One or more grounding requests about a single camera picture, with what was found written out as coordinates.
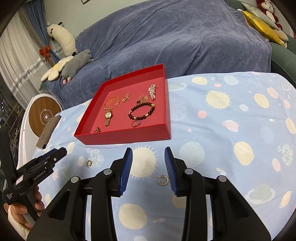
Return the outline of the left hand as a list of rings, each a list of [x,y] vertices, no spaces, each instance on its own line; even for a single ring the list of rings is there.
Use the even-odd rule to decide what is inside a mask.
[[[40,216],[43,211],[45,210],[45,205],[42,201],[42,195],[39,192],[39,187],[35,187],[35,198],[36,198],[36,203],[35,203],[35,208],[38,211],[38,216]],[[8,205],[7,203],[4,204],[4,209],[8,213],[9,208],[11,208],[12,216],[15,218],[15,220],[20,223],[22,226],[25,228],[31,230],[32,226],[26,221],[24,218],[24,214],[27,214],[27,208],[19,203],[13,203],[12,205]]]

